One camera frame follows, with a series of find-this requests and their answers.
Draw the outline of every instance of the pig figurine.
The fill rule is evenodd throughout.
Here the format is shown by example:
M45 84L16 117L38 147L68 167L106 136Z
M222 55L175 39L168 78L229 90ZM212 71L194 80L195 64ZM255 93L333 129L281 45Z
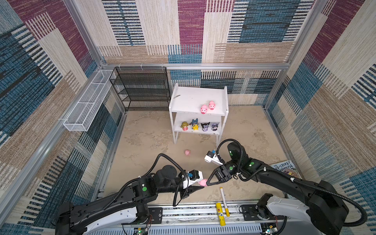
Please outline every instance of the pig figurine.
M213 110L213 109L215 108L215 103L214 103L214 101L210 101L210 102L209 102L209 108L210 108L210 110Z
M201 113L205 114L208 111L208 107L206 105L201 106Z

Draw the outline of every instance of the yellow marker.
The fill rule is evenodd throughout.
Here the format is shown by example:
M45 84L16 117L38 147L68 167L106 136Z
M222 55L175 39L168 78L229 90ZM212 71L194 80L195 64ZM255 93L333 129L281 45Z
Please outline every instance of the yellow marker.
M223 188L220 187L219 189L221 190L221 194L222 194L222 200L223 200L223 205L224 205L224 211L226 211L226 216L227 216L227 217L230 217L230 212L229 212L229 209L228 209L227 204L226 204L226 199L224 198L224 191L223 191Z
M219 223L221 224L221 226L225 226L226 223L224 221L224 216L223 216L223 211L222 211L221 203L218 202L216 204L216 207L217 207L217 212L218 212Z

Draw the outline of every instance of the toy figurine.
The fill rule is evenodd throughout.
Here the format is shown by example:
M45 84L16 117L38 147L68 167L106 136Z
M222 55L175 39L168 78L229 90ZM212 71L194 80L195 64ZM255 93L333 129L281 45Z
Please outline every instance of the toy figurine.
M210 102L209 102L209 108L210 108L210 110L213 110L213 109L215 108L215 103L214 103L214 101L210 101Z
M201 106L201 113L205 114L208 111L208 107L206 105Z
M208 123L201 123L202 130L207 131L209 129L210 122Z
M180 127L183 128L183 131L186 131L188 130L188 126L189 126L188 122L183 121Z
M212 130L217 130L218 129L218 124L219 123L212 123Z
M198 118L196 118L196 120L192 119L192 122L189 125L192 125L193 130L198 130L199 129L199 119Z

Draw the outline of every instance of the robotic arm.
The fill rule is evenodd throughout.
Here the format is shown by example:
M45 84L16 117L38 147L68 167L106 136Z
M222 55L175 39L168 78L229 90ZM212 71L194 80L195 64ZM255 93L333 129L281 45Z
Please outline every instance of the robotic arm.
M225 162L218 152L220 146L227 141L234 142L227 146L231 160ZM161 156L168 159L180 173L177 175L176 168L171 165L151 173ZM266 219L273 215L299 218L310 221L318 230L328 235L337 235L343 226L358 226L367 220L367 214L359 204L337 194L328 182L306 181L273 169L260 160L249 158L244 147L236 140L228 139L221 142L215 153L208 152L205 161L212 161L218 165L208 178L208 186L227 182L232 177L240 178L242 181L253 180L269 184L298 199L282 199L265 194L256 206L261 218ZM217 178L216 182L212 182L214 176ZM186 172L175 161L161 153L145 175L127 182L118 193L84 205L63 203L59 207L55 234L81 235L115 224L144 223L149 217L147 203L154 201L158 193L175 193L173 205L176 206L177 194L180 193L182 200L202 189L203 186L192 185L202 179L202 172ZM360 210L361 219L352 223L344 222L349 209L343 200Z

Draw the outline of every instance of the pikachu figurine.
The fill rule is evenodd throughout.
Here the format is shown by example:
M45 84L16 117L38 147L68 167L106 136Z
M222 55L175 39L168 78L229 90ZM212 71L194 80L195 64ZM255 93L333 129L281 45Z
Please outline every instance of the pikachu figurine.
M198 130L199 129L199 119L198 118L196 118L196 120L192 119L192 122L189 125L192 125L193 130Z

